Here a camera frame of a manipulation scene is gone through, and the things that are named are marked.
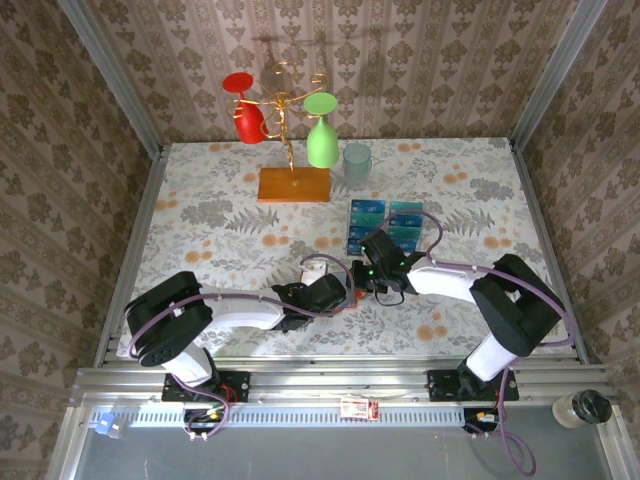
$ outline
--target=clear plastic cup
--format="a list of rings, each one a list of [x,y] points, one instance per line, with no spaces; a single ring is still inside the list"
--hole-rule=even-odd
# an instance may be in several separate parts
[[[596,390],[580,390],[553,402],[553,416],[566,428],[608,422],[611,402]]]
[[[349,190],[362,190],[371,172],[371,149],[363,143],[350,143],[342,153],[344,178]]]

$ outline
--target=aluminum frame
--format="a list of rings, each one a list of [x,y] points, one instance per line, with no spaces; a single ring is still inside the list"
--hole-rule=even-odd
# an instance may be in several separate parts
[[[140,200],[140,207],[138,208],[138,213],[131,229],[131,237],[129,238],[127,251],[122,260],[122,267],[118,274],[113,296],[111,297],[109,311],[102,329],[102,335],[100,336],[100,343],[98,344],[96,356],[93,360],[94,367],[102,366],[109,340],[113,335],[119,334],[122,328],[124,321],[122,312],[124,312],[124,308],[133,293],[133,286],[136,281],[138,268],[142,260],[142,253],[144,252],[144,246],[147,241],[147,234],[149,233],[149,226],[151,225],[151,219],[153,217],[153,209],[155,208],[158,193],[164,180],[164,172],[170,153],[171,146],[164,147],[151,165],[147,183],[142,193],[142,199]]]
[[[553,250],[553,244],[551,243],[549,230],[547,229],[547,225],[544,221],[542,210],[540,209],[540,203],[538,203],[538,197],[536,196],[535,190],[533,188],[533,183],[531,182],[531,177],[529,176],[529,171],[527,170],[527,166],[524,162],[524,157],[522,156],[522,149],[519,146],[514,145],[511,141],[509,142],[509,144],[511,145],[511,153],[513,154],[513,160],[516,164],[516,169],[518,170],[518,176],[520,177],[520,184],[522,185],[522,190],[524,191],[527,205],[529,205],[529,212],[531,213],[531,218],[533,219],[533,226],[536,229],[538,239],[540,240],[542,255],[544,256],[545,263],[547,264],[547,268],[549,269],[549,277],[551,278],[554,289],[560,296],[560,300],[562,301],[562,304],[565,307],[566,311],[571,317],[576,318],[575,312],[573,310],[573,305],[571,304],[571,298],[569,297],[569,292],[567,291],[564,279],[562,278],[562,271],[560,270],[558,258],[556,257],[556,254]],[[587,347],[584,344],[584,340],[582,338],[582,335],[580,335],[579,329],[578,337],[574,340],[573,343],[575,345],[576,353],[578,354],[578,358],[580,359],[580,361],[585,364],[590,363],[589,354],[587,353]]]
[[[513,129],[510,139],[519,149],[523,150],[533,135],[606,4],[605,0],[581,0],[578,3]]]
[[[219,358],[221,370],[252,372],[248,405],[254,410],[286,408],[290,412],[322,412],[337,407],[345,394],[380,402],[385,409],[408,416],[460,404],[431,402],[426,371],[455,368],[462,357],[237,357]],[[614,392],[602,365],[583,365],[569,356],[537,355],[514,368],[520,400],[507,408],[550,406],[558,397],[576,390],[594,388],[605,395]],[[62,424],[48,479],[73,479],[94,408],[143,408],[146,412],[175,409],[160,401],[165,371],[144,368],[129,360],[109,362],[102,368],[78,371],[70,406]],[[490,406],[470,402],[465,406]],[[614,479],[637,478],[635,454],[619,409],[611,422],[599,427],[599,434]]]
[[[156,158],[160,153],[162,142],[160,135],[147,115],[147,111],[138,97],[132,82],[114,55],[109,42],[100,29],[100,24],[91,12],[88,2],[77,0],[60,0],[60,7],[69,18],[78,33],[82,44],[87,48],[93,62],[100,70],[109,89],[118,100],[138,138],[149,153]]]
[[[98,425],[101,415],[109,413],[126,421],[129,428],[183,428],[184,408],[181,404],[145,407],[94,407],[89,428]],[[374,422],[343,418],[332,407],[270,407],[242,405],[231,411],[227,426],[235,428],[295,428],[295,427],[462,427],[464,407],[404,408],[385,407]]]

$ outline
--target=glass cup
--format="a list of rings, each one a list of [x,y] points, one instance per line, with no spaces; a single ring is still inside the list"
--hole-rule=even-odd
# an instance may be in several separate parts
[[[349,190],[362,190],[371,171],[371,149],[363,143],[350,143],[342,153],[344,178]]]

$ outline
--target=black bracket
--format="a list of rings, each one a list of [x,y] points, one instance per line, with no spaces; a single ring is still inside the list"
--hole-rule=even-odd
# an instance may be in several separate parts
[[[481,422],[480,419],[478,418],[479,413],[484,413],[484,414],[489,413],[489,414],[495,415],[496,422]],[[477,430],[475,430],[470,426],[472,425],[473,427],[483,432],[493,432],[498,427],[497,418],[498,418],[497,410],[495,412],[487,412],[486,408],[464,408],[465,425],[462,427],[462,429],[467,433],[471,433],[471,434],[478,433]]]
[[[495,402],[496,392],[500,390],[502,374],[498,374],[493,380],[487,382],[485,387],[472,396],[462,389],[460,372],[458,370],[428,370],[427,387],[429,388],[429,400],[431,402]],[[507,377],[504,399],[508,401],[518,400],[518,384],[512,371]]]
[[[211,379],[198,385],[198,390],[205,390],[225,398],[227,392],[221,388],[221,385],[227,385],[235,390],[238,397],[236,401],[238,403],[247,403],[249,400],[249,389],[251,386],[251,374],[249,372],[218,370],[218,375],[218,378]],[[183,390],[173,376],[166,375],[164,377],[164,387],[162,388],[162,401],[211,403],[215,400],[205,395],[198,395],[187,390]]]
[[[215,425],[220,423],[222,416],[216,417],[215,419],[207,418],[205,416],[206,413],[207,410],[185,410],[182,421],[185,425],[189,425],[189,422],[191,422],[193,418],[194,421],[191,425],[191,431],[195,433],[196,436],[202,435],[203,433],[209,434]]]

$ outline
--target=green wine glass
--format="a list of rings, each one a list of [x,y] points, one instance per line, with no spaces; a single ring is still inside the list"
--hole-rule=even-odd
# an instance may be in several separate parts
[[[337,106],[338,99],[325,92],[312,93],[304,100],[305,110],[318,118],[318,123],[307,136],[307,158],[316,168],[330,168],[338,163],[338,135],[325,118]]]

